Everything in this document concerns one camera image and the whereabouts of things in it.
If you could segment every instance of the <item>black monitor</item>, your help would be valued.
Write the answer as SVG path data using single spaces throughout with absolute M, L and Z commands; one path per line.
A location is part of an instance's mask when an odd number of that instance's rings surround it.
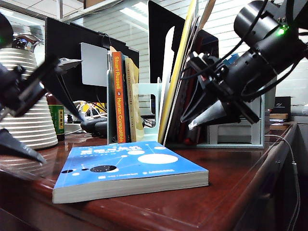
M 172 50 L 174 59 L 172 69 L 180 46 L 185 19 L 165 9 L 153 1 L 148 1 L 149 8 L 149 55 L 150 55 L 150 80 L 157 82 L 157 77 L 162 78 L 164 66 L 165 40 L 168 31 L 174 26 Z M 199 31 L 198 52 L 208 52 L 218 57 L 218 38 L 204 30 Z
M 130 57 L 136 66 L 139 66 L 139 52 L 132 50 L 124 42 L 77 24 L 66 24 L 52 18 L 46 18 L 46 57 L 55 54 L 58 58 L 81 59 L 80 44 L 82 42 L 104 47 L 108 50 L 111 44 L 117 51 L 121 51 L 124 55 Z M 97 98 L 99 98 L 100 102 L 107 102 L 107 87 L 82 83 L 81 65 L 69 69 L 63 76 L 63 81 L 73 101 L 97 102 Z

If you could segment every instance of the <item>orange book spine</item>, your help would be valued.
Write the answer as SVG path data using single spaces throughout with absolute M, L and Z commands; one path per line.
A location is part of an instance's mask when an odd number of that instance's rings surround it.
M 114 85 L 117 142 L 126 143 L 122 53 L 119 51 L 112 52 L 112 60 L 115 78 Z

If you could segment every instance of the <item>yellow book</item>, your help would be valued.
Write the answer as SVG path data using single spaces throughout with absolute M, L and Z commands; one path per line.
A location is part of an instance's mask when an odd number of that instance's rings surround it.
M 167 99 L 163 107 L 162 117 L 161 117 L 161 121 L 159 124 L 159 132 L 158 132 L 158 142 L 159 143 L 163 143 L 165 136 L 167 135 L 166 134 L 167 124 L 170 118 L 170 112 L 172 109 L 171 107 L 174 101 L 174 95 L 176 92 L 176 88 L 177 88 L 177 84 L 178 84 L 178 80 L 180 76 L 181 66 L 184 61 L 185 50 L 188 44 L 188 38 L 190 35 L 192 23 L 193 23 L 196 5 L 197 5 L 197 1 L 192 0 L 188 8 L 188 13 L 187 13 L 184 28 L 183 28 L 183 33 L 182 33 L 181 40 L 180 40 L 180 46 L 179 46 L 178 54 L 177 54 L 176 61 L 174 64 L 174 68 L 173 68 L 169 90 L 167 93 Z
M 130 136 L 132 142 L 141 141 L 144 136 L 139 110 L 138 85 L 139 69 L 132 59 L 125 59 Z

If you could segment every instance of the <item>wooden desk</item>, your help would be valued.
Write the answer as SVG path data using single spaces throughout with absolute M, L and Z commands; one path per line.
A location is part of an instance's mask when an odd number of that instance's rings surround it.
M 296 123 L 271 131 L 292 141 Z M 48 163 L 0 156 L 0 230 L 224 231 L 254 230 L 289 152 L 276 138 L 265 149 L 175 150 L 209 169 L 210 186 L 54 205 L 51 193 L 72 147 L 105 140 L 73 135 L 40 151 Z

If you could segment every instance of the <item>desk cable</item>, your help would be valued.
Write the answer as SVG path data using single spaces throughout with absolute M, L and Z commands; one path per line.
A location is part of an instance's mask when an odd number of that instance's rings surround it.
M 295 224 L 296 224 L 296 221 L 297 221 L 297 218 L 298 218 L 298 215 L 299 215 L 299 210 L 300 210 L 300 192 L 299 192 L 299 183 L 298 183 L 298 177 L 297 177 L 298 172 L 297 172 L 297 166 L 296 166 L 293 150 L 292 150 L 290 143 L 284 137 L 281 137 L 281 136 L 278 136 L 278 135 L 265 135 L 265 136 L 272 136 L 272 137 L 280 138 L 283 141 L 285 141 L 290 148 L 290 152 L 291 152 L 291 156 L 292 156 L 292 166 L 293 166 L 293 172 L 294 172 L 294 180 L 295 180 L 295 191 L 296 191 L 297 198 L 296 198 L 296 205 L 295 205 L 295 208 L 294 208 L 294 212 L 292 214 L 292 217 L 291 217 L 291 220 L 290 220 L 290 223 L 288 225 L 287 230 L 290 230 L 290 228 L 292 227 L 291 230 L 293 231 Z

